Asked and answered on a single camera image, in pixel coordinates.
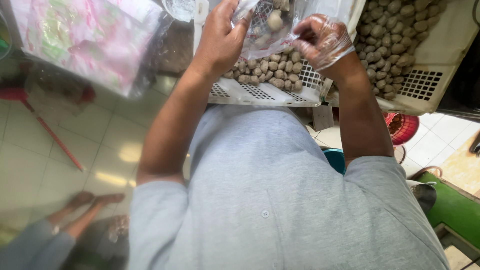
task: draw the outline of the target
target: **gray t-shirt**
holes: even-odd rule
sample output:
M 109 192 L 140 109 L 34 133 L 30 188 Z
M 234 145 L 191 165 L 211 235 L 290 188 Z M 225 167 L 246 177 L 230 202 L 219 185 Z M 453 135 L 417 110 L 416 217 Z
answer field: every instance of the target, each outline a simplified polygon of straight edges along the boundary
M 287 108 L 213 107 L 190 154 L 188 189 L 136 188 L 130 269 L 449 269 L 394 158 L 342 176 Z

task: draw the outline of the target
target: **bare foot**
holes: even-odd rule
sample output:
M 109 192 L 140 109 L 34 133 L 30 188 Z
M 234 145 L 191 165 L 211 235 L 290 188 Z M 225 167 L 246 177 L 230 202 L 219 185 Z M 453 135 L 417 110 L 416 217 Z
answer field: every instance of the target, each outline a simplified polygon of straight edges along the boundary
M 80 206 L 90 203 L 95 198 L 93 193 L 88 191 L 82 191 L 79 194 L 75 195 L 73 199 L 68 203 L 67 207 L 76 210 Z
M 95 203 L 105 206 L 110 203 L 119 203 L 123 201 L 124 198 L 125 198 L 125 194 L 109 194 L 109 195 L 97 196 L 95 199 Z

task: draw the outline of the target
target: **hand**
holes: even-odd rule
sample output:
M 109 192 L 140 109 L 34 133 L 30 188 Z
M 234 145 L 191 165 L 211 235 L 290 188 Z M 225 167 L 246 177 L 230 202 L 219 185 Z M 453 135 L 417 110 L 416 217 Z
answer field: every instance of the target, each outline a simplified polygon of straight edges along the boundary
M 191 67 L 202 75 L 218 78 L 235 65 L 252 19 L 252 12 L 232 29 L 238 0 L 222 0 L 208 15 Z
M 338 82 L 352 76 L 353 71 L 365 72 L 345 24 L 314 14 L 301 21 L 293 32 L 300 35 L 293 46 L 322 76 Z

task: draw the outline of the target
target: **plastic bag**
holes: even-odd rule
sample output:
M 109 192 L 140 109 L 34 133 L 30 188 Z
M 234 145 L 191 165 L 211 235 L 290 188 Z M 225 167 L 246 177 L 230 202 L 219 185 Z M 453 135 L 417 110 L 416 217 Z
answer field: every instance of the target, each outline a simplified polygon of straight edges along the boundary
M 11 3 L 25 53 L 126 97 L 139 95 L 136 85 L 144 79 L 138 73 L 150 40 L 172 22 L 151 0 Z
M 241 1 L 233 15 L 233 26 L 253 7 L 255 14 L 243 44 L 240 60 L 247 61 L 266 57 L 290 47 L 298 37 L 292 32 L 294 26 L 312 14 L 325 14 L 348 24 L 353 3 L 354 0 L 290 0 L 289 11 L 283 11 L 281 15 L 281 29 L 272 32 L 268 26 L 268 17 L 276 9 L 273 0 Z

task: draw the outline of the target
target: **white plastic basket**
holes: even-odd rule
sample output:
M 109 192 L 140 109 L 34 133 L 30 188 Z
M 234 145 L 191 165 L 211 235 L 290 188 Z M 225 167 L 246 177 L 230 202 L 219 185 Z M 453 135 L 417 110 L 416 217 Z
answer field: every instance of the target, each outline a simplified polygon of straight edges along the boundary
M 364 4 L 365 0 L 355 0 L 355 4 L 352 6 L 351 19 L 348 24 L 348 32 L 352 38 L 356 35 L 355 28 Z M 195 38 L 200 40 L 199 31 L 197 28 L 195 30 Z M 210 91 L 208 103 L 284 107 L 320 106 L 325 101 L 333 81 L 313 71 L 312 66 L 305 59 L 302 59 L 302 66 L 299 78 L 303 82 L 303 88 L 299 93 L 280 90 L 270 83 L 252 86 L 221 77 Z
M 436 111 L 478 33 L 472 19 L 474 2 L 448 2 L 446 11 L 440 14 L 439 23 L 416 49 L 416 64 L 406 76 L 395 100 L 377 98 L 383 111 L 417 116 Z M 337 94 L 330 93 L 326 101 L 338 107 Z

